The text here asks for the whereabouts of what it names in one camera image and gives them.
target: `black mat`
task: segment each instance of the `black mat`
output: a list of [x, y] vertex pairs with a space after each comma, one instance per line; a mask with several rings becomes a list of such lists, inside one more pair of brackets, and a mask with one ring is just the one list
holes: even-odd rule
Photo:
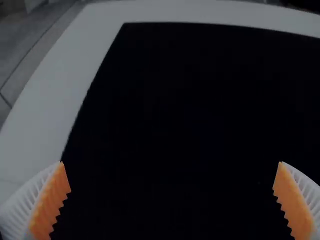
[[63, 153], [52, 239], [293, 240], [272, 186], [278, 161], [320, 182], [319, 56], [277, 31], [124, 24]]

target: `serrated teeth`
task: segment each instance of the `serrated teeth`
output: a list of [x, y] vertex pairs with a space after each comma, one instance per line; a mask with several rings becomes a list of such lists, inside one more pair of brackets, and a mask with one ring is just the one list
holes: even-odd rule
[[59, 208], [63, 207], [63, 201], [71, 192], [64, 164], [61, 162], [47, 181], [45, 189], [40, 196], [36, 210], [29, 225], [30, 232], [37, 240], [50, 239], [49, 234], [54, 231], [53, 224], [60, 215]]
[[288, 220], [291, 228], [291, 236], [295, 240], [308, 240], [315, 231], [315, 223], [311, 211], [305, 201], [303, 193], [298, 186], [299, 176], [293, 177], [295, 172], [287, 169], [287, 164], [279, 162], [276, 172], [273, 190], [281, 204], [281, 210], [285, 212], [284, 218]]

